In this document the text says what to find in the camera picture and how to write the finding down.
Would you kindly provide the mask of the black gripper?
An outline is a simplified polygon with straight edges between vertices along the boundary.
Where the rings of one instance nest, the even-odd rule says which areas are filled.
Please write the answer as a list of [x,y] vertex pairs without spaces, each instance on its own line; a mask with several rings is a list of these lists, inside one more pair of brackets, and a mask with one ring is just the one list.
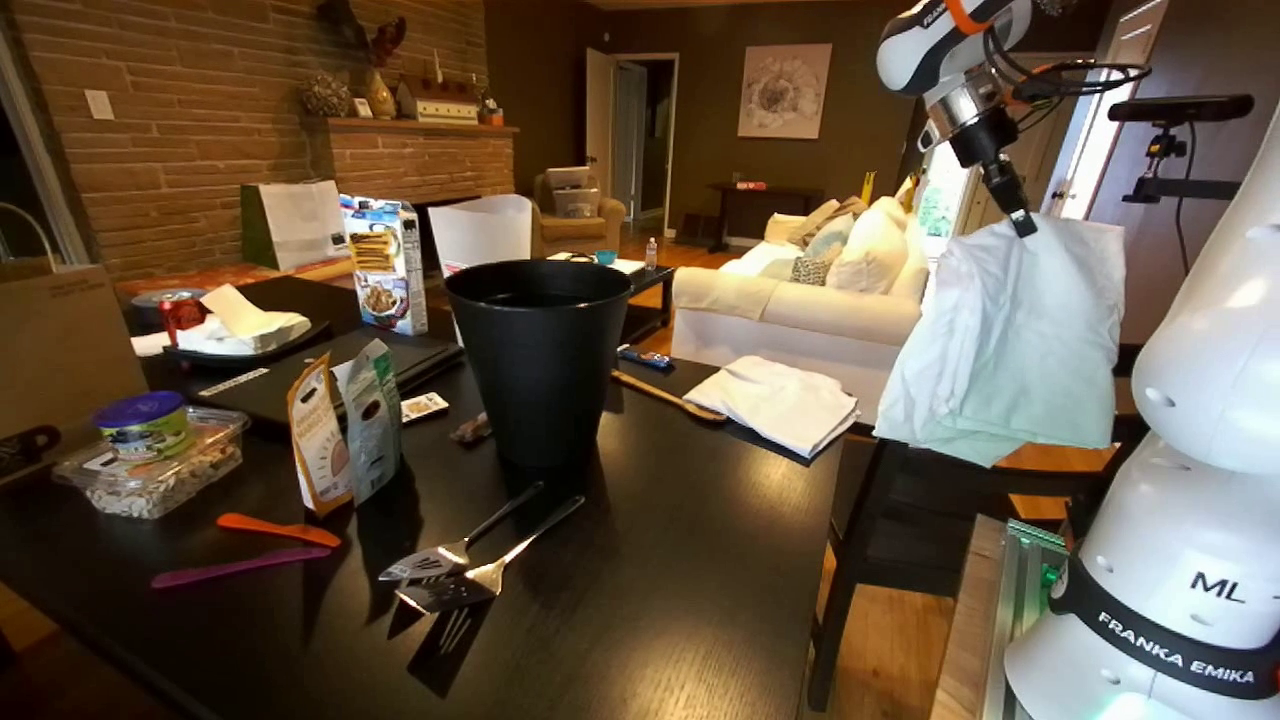
[[964,166],[975,166],[998,207],[1007,214],[1015,234],[1038,231],[1025,182],[1007,161],[1007,142],[1020,134],[1007,117],[998,78],[983,66],[948,71],[930,93],[930,119],[954,142]]

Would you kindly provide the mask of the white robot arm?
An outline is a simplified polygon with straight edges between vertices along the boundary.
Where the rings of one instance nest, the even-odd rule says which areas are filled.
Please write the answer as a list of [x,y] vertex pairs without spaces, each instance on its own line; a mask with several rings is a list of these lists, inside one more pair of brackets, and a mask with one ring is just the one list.
[[1265,134],[1168,315],[1115,380],[1124,234],[1027,207],[1001,62],[1050,0],[917,0],[876,49],[998,196],[954,241],[876,408],[884,441],[992,462],[1020,443],[1144,441],[1050,610],[1005,652],[1031,720],[1280,720],[1280,130]]

